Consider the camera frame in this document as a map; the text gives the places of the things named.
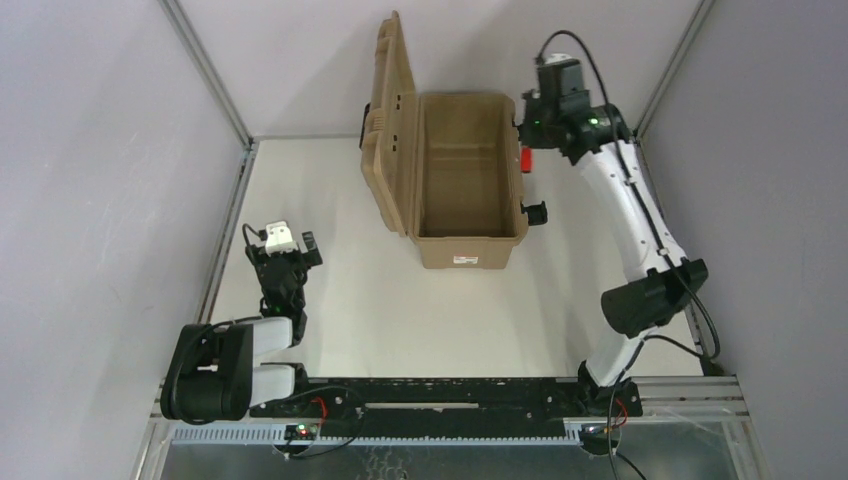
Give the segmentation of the black bin latch near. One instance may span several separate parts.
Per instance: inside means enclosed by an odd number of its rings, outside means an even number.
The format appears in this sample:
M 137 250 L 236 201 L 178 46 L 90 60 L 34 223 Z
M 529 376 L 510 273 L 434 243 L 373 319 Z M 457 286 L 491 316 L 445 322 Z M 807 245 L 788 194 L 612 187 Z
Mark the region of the black bin latch near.
M 545 201 L 537 204 L 521 204 L 521 213 L 526 217 L 529 226 L 541 226 L 548 222 L 548 209 Z

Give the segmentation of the right controller board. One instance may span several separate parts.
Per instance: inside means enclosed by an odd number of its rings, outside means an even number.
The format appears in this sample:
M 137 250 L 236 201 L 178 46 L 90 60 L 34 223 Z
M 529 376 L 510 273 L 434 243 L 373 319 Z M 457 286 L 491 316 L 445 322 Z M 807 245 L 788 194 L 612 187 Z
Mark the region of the right controller board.
M 606 443 L 610 441 L 614 446 L 616 446 L 621 438 L 621 431 L 619 429 L 613 429 L 611 433 L 607 431 L 607 428 L 602 425 L 585 425 L 581 428 L 579 432 L 579 438 L 582 442 L 590 441 L 590 442 L 603 442 Z

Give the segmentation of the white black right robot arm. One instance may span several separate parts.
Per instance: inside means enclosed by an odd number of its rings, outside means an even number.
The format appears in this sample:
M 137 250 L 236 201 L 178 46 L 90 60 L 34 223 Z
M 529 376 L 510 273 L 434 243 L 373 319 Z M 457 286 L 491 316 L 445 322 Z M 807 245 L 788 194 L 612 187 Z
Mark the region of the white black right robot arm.
M 593 105 L 581 62 L 556 54 L 536 62 L 538 86 L 523 93 L 522 147 L 556 150 L 577 168 L 612 221 L 625 282 L 601 295 L 607 331 L 580 365 L 589 393 L 609 393 L 627 377 L 647 338 L 694 299 L 708 277 L 661 217 L 617 107 Z

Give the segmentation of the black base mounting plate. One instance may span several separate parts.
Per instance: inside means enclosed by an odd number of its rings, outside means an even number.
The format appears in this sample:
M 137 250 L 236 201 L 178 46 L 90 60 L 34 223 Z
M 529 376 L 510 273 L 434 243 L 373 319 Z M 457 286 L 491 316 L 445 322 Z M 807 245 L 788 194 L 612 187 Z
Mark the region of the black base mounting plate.
M 542 434 L 586 419 L 618 427 L 643 414 L 637 384 L 577 378 L 311 378 L 250 408 L 253 418 L 320 420 L 329 440 L 366 434 Z

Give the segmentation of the left aluminium frame rail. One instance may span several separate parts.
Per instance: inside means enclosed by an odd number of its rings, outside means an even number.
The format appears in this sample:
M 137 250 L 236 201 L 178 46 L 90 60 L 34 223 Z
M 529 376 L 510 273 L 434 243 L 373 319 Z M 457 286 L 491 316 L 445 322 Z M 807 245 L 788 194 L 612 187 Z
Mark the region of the left aluminium frame rail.
M 238 163 L 232 191 L 224 212 L 223 223 L 216 237 L 212 263 L 203 295 L 198 304 L 194 324 L 207 324 L 214 310 L 215 300 L 220 288 L 221 279 L 226 267 L 229 251 L 236 231 L 245 192 L 247 190 L 251 171 L 255 163 L 259 141 L 252 140 L 243 152 Z

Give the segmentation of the controller board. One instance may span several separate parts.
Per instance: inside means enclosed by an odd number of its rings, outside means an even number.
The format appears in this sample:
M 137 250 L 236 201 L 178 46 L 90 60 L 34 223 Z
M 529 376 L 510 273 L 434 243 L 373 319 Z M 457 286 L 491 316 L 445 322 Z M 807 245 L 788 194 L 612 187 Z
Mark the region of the controller board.
M 621 438 L 621 431 L 619 429 L 613 429 L 611 433 L 607 431 L 607 428 L 602 425 L 585 425 L 581 428 L 579 432 L 579 438 L 582 442 L 590 441 L 590 442 L 603 442 L 606 443 L 610 441 L 614 446 L 616 446 Z
M 320 433 L 320 426 L 313 423 L 298 423 L 287 425 L 284 430 L 284 441 L 314 441 Z

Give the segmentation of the tan plastic storage bin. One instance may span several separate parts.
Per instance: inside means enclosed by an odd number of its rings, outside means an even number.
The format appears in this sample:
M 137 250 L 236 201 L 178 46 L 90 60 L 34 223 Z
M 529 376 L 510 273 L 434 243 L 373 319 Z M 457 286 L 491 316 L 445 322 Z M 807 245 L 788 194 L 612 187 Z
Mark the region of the tan plastic storage bin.
M 426 269 L 501 270 L 524 239 L 515 103 L 417 90 L 398 11 L 377 31 L 360 168 L 386 228 Z

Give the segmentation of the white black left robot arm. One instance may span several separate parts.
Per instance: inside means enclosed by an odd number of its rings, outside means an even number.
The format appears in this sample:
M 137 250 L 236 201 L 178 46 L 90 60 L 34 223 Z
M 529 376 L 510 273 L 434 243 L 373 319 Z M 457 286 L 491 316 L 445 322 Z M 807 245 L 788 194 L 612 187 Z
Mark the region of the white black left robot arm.
M 260 365 L 259 357 L 299 345 L 308 323 L 305 285 L 323 259 L 313 232 L 300 240 L 282 222 L 257 231 L 245 224 L 244 252 L 260 289 L 258 312 L 182 328 L 160 395 L 169 420 L 190 425 L 243 418 L 292 394 L 295 367 Z

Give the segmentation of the red handled black screwdriver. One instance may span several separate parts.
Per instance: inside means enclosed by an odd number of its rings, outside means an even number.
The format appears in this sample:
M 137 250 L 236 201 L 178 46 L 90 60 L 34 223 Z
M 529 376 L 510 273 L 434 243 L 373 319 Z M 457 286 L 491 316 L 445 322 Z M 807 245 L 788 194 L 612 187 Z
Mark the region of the red handled black screwdriver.
M 522 147 L 520 152 L 520 170 L 523 174 L 529 174 L 533 171 L 533 149 Z

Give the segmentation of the left controller board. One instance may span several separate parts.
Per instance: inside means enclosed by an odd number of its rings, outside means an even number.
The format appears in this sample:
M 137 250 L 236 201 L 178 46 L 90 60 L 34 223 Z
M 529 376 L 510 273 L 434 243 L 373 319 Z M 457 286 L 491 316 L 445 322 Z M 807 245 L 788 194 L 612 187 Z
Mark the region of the left controller board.
M 284 430 L 284 441 L 314 441 L 320 433 L 320 426 L 313 423 L 298 423 L 287 425 Z

